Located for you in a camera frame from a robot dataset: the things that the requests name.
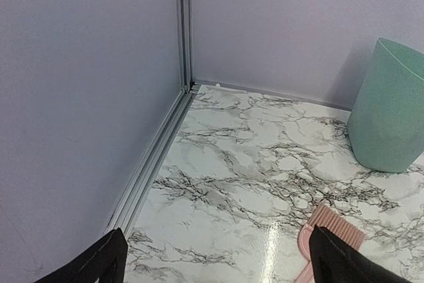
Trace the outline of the pink hand brush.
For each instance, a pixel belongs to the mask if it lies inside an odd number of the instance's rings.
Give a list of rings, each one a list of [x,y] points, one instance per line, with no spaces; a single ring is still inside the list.
[[[300,272],[294,282],[313,281],[309,239],[314,230],[314,226],[316,225],[328,229],[357,251],[361,247],[365,238],[363,231],[345,220],[337,212],[333,211],[324,201],[321,201],[313,211],[307,223],[303,225],[297,236],[297,247],[301,255],[307,261],[307,265]]]

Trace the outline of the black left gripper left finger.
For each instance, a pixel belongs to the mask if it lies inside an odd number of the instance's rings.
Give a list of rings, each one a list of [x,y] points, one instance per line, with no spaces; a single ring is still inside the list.
[[[120,228],[113,229],[87,250],[36,283],[112,282],[125,276],[128,244]]]

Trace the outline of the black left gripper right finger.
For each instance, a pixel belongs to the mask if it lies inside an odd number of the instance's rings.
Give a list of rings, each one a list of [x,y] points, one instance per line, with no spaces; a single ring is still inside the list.
[[[320,283],[409,283],[317,225],[311,234],[311,264]]]

